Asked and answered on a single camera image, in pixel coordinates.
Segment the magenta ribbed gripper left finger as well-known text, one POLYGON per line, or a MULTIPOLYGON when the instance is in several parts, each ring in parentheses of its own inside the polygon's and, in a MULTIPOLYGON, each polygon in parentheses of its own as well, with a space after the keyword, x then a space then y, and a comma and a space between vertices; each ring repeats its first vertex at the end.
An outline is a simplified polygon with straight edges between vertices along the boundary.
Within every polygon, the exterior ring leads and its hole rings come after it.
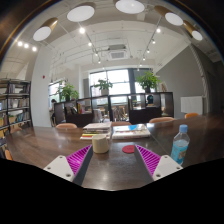
POLYGON ((44 170, 81 186, 92 155, 92 146, 88 145, 69 156, 59 155, 44 170))

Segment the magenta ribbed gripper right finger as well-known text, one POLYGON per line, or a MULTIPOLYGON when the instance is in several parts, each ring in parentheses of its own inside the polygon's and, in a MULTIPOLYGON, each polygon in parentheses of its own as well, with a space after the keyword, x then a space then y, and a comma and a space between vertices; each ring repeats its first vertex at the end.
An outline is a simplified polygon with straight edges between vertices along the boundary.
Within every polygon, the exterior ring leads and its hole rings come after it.
POLYGON ((135 146, 134 155, 143 167, 147 180, 156 181, 182 169, 182 166, 175 162, 169 155, 159 156, 155 152, 140 145, 135 146))

